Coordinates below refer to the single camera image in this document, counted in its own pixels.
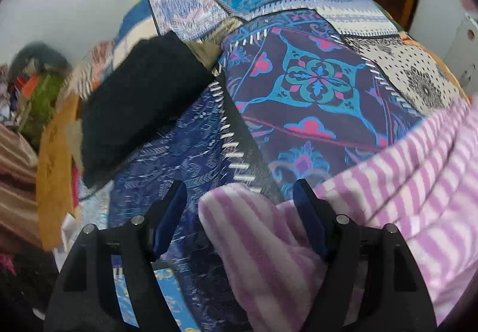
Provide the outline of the pink striped fleece pants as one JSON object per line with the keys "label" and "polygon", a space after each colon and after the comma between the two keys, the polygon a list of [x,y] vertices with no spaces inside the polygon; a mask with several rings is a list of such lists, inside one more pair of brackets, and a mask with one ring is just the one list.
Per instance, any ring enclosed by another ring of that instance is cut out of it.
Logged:
{"label": "pink striped fleece pants", "polygon": [[232,183],[198,214],[254,331],[432,331],[477,294],[477,102],[287,202]]}

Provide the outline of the striped brown curtain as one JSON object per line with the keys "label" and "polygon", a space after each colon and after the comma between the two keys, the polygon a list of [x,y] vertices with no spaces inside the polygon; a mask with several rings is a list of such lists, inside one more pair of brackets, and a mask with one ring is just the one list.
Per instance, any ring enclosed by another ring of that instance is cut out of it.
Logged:
{"label": "striped brown curtain", "polygon": [[1,227],[42,246],[36,203],[38,157],[21,134],[1,126]]}

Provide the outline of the bamboo lap desk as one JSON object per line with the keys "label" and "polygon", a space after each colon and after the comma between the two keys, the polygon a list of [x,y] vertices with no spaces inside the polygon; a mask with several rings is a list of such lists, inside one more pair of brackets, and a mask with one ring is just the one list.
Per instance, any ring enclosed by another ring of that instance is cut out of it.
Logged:
{"label": "bamboo lap desk", "polygon": [[66,141],[66,125],[77,118],[80,98],[69,95],[43,130],[36,172],[36,203],[42,247],[62,244],[62,224],[79,214],[73,188],[73,158]]}

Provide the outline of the green patterned storage box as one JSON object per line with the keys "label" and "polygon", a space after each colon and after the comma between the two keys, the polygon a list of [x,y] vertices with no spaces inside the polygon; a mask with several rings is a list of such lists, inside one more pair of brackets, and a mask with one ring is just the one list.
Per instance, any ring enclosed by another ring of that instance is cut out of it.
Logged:
{"label": "green patterned storage box", "polygon": [[64,78],[58,73],[41,74],[27,100],[25,112],[19,125],[19,132],[37,152],[40,148],[43,130],[49,124],[55,111],[56,100]]}

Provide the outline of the folded black garment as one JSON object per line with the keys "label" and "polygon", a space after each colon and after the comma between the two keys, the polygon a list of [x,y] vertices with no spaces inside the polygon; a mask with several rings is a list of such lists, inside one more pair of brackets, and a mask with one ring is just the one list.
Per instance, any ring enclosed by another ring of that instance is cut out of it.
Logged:
{"label": "folded black garment", "polygon": [[156,131],[172,127],[213,79],[173,32],[138,42],[83,106],[84,184],[112,178]]}

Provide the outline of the orange striped blanket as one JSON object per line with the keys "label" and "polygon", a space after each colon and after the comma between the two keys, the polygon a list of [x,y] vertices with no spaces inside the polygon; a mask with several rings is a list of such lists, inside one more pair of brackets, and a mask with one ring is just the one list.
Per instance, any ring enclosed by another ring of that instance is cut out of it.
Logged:
{"label": "orange striped blanket", "polygon": [[103,70],[113,56],[112,41],[99,42],[87,52],[85,57],[66,76],[58,93],[55,109],[59,110],[71,94],[87,100],[99,86]]}

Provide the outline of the blue patchwork bed quilt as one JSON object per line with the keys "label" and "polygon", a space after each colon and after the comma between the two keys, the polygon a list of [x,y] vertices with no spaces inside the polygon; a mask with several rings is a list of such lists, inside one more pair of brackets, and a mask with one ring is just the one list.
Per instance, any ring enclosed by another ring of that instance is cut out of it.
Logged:
{"label": "blue patchwork bed quilt", "polygon": [[453,76],[372,0],[140,0],[101,84],[142,40],[215,42],[213,81],[112,178],[108,225],[144,213],[175,179],[188,203],[165,258],[201,331],[246,331],[198,218],[207,191],[241,182],[277,203],[397,143],[462,97]]}

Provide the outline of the grey-green neck pillow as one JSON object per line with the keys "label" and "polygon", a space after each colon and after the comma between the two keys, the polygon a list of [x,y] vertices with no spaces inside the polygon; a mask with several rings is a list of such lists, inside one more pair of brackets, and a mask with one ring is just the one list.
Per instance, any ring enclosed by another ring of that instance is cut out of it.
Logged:
{"label": "grey-green neck pillow", "polygon": [[14,56],[8,74],[10,78],[21,76],[29,67],[35,73],[44,71],[66,73],[71,69],[71,64],[50,45],[44,42],[31,42]]}

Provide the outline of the white foam board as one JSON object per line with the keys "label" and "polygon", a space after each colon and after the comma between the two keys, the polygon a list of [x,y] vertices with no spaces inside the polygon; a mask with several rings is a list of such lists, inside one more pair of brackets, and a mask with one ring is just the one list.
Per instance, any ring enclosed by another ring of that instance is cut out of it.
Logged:
{"label": "white foam board", "polygon": [[471,97],[477,92],[477,17],[466,13],[444,58],[463,91]]}

